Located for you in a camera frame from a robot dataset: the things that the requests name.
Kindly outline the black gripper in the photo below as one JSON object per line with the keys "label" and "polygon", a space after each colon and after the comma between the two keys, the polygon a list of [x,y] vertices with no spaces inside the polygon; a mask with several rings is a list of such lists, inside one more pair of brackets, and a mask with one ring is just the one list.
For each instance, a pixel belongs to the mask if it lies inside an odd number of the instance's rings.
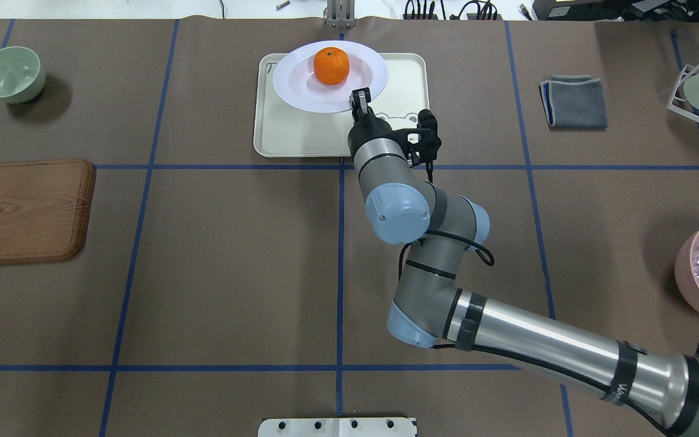
{"label": "black gripper", "polygon": [[350,155],[356,155],[367,142],[375,139],[392,139],[392,129],[388,122],[376,117],[371,108],[371,89],[363,87],[351,92],[349,98],[353,126],[348,133]]}

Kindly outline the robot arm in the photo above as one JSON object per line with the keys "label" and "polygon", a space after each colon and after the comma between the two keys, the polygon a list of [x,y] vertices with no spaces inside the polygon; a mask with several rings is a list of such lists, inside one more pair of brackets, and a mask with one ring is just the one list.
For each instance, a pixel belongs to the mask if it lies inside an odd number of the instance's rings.
{"label": "robot arm", "polygon": [[446,346],[499,355],[584,387],[602,401],[635,410],[666,436],[699,436],[699,344],[694,356],[657,355],[627,341],[534,314],[458,288],[463,255],[483,246],[489,217],[463,196],[416,179],[411,167],[430,165],[441,139],[435,116],[421,110],[416,128],[394,130],[371,107],[371,91],[349,98],[348,146],[381,241],[410,249],[400,262],[387,329],[421,348]]}

